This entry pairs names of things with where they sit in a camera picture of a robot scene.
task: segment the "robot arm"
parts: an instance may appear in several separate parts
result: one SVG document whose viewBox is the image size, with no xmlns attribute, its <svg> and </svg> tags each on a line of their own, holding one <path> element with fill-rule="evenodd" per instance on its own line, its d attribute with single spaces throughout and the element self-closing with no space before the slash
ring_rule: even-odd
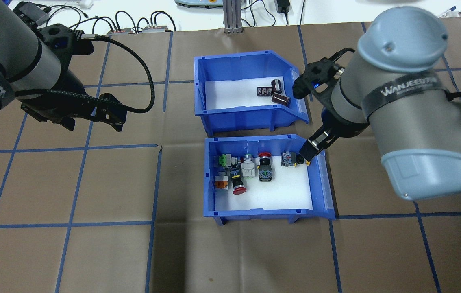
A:
<svg viewBox="0 0 461 293">
<path fill-rule="evenodd" d="M 0 110 L 14 98 L 21 109 L 39 122 L 51 121 L 73 130 L 75 118 L 110 124 L 122 131 L 127 111 L 145 113 L 154 104 L 154 86 L 147 65 L 123 44 L 98 35 L 84 35 L 61 24 L 37 28 L 48 18 L 45 11 L 22 2 L 12 12 L 0 0 Z M 143 65 L 151 88 L 145 109 L 122 105 L 113 95 L 93 98 L 68 70 L 72 55 L 93 52 L 92 41 L 107 41 L 130 52 Z"/>
<path fill-rule="evenodd" d="M 312 92 L 325 109 L 323 126 L 301 154 L 313 158 L 370 124 L 398 196 L 419 200 L 461 192 L 461 101 L 446 97 L 433 71 L 447 39 L 431 13 L 396 7 L 375 19 L 347 68 L 334 58 L 309 64 L 294 82 L 294 95 Z M 314 87 L 322 83 L 329 88 L 317 93 Z"/>
</svg>

